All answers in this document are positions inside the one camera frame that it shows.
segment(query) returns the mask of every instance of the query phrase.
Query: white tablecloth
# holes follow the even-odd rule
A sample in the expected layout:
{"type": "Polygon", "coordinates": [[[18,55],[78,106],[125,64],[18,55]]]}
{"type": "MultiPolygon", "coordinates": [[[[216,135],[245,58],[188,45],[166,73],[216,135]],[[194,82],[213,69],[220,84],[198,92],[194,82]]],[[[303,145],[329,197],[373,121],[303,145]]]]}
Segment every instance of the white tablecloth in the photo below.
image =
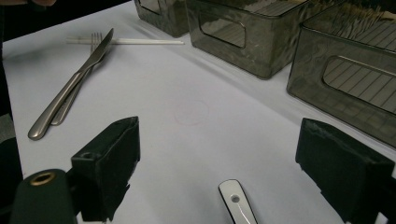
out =
{"type": "Polygon", "coordinates": [[[290,65],[270,80],[191,45],[117,45],[84,82],[64,123],[27,133],[89,56],[68,36],[173,39],[129,2],[10,40],[4,65],[25,177],[71,168],[107,125],[140,120],[141,162],[114,223],[232,223],[218,185],[241,182],[259,223],[343,223],[295,162],[302,118],[328,122],[396,161],[395,151],[286,93],[290,65]]]}

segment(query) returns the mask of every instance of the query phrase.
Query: silver knife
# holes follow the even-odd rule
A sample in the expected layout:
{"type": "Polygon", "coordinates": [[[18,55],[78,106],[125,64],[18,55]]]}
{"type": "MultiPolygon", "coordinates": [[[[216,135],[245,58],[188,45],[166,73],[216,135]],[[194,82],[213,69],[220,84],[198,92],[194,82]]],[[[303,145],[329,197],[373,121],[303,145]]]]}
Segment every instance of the silver knife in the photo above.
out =
{"type": "Polygon", "coordinates": [[[56,95],[56,97],[52,100],[52,102],[47,106],[47,108],[40,115],[40,117],[35,121],[35,124],[32,126],[29,133],[27,134],[30,139],[38,140],[44,136],[50,125],[50,122],[57,113],[58,109],[64,103],[64,100],[67,98],[70,91],[73,90],[73,88],[76,87],[76,85],[81,81],[87,70],[92,66],[96,65],[97,63],[99,63],[101,58],[105,55],[107,48],[111,43],[113,32],[114,29],[111,29],[110,32],[108,32],[108,34],[103,39],[103,41],[91,54],[90,58],[88,58],[87,62],[85,62],[77,70],[77,72],[70,78],[70,80],[66,83],[66,85],[61,89],[61,91],[56,95]]]}

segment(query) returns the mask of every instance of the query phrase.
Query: knife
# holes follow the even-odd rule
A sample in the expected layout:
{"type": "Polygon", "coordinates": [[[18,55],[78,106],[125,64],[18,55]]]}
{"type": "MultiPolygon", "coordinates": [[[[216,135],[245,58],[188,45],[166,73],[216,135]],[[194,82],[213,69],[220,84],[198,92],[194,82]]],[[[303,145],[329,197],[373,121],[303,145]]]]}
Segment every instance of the knife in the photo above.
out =
{"type": "Polygon", "coordinates": [[[239,181],[235,179],[226,180],[219,185],[219,191],[234,224],[257,224],[248,198],[239,181]]]}
{"type": "Polygon", "coordinates": [[[87,70],[99,63],[101,58],[105,55],[113,37],[113,32],[114,29],[112,28],[96,48],[96,50],[91,54],[90,58],[88,58],[87,62],[85,62],[69,79],[66,85],[61,89],[61,91],[55,96],[55,98],[47,106],[40,117],[35,121],[35,124],[27,134],[30,139],[39,140],[44,136],[50,125],[50,122],[57,113],[58,109],[64,103],[64,100],[67,98],[70,91],[73,90],[73,88],[81,81],[87,70]]]}

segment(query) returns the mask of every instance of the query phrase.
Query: silver fork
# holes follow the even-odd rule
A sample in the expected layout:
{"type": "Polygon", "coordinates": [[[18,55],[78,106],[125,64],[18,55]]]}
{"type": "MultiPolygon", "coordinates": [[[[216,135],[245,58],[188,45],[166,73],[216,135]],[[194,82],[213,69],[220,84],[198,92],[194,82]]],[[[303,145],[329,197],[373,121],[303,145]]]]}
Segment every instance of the silver fork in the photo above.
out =
{"type": "MultiPolygon", "coordinates": [[[[102,34],[101,33],[94,33],[91,35],[91,53],[98,47],[100,42],[102,42],[102,34]]],[[[84,74],[81,81],[77,84],[77,86],[69,93],[66,100],[62,104],[61,108],[59,108],[58,112],[56,113],[55,117],[53,117],[51,125],[60,125],[64,119],[66,118],[67,112],[69,112],[70,107],[72,106],[74,100],[77,97],[78,91],[81,88],[82,82],[84,79],[92,72],[92,68],[90,68],[87,73],[84,74]]]]}

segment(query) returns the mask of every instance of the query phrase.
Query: plastic storage bin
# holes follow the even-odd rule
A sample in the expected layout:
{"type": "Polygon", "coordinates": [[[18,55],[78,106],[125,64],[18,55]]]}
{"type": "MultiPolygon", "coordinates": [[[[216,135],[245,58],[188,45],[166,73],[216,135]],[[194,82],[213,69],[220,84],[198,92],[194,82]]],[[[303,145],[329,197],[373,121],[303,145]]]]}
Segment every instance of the plastic storage bin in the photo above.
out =
{"type": "Polygon", "coordinates": [[[139,18],[173,37],[189,31],[184,0],[134,0],[139,18]]]}
{"type": "Polygon", "coordinates": [[[191,43],[267,79],[291,62],[300,22],[334,2],[186,0],[191,43]]]}
{"type": "Polygon", "coordinates": [[[396,3],[378,2],[345,2],[305,21],[287,89],[396,147],[396,16],[386,11],[396,3]]]}

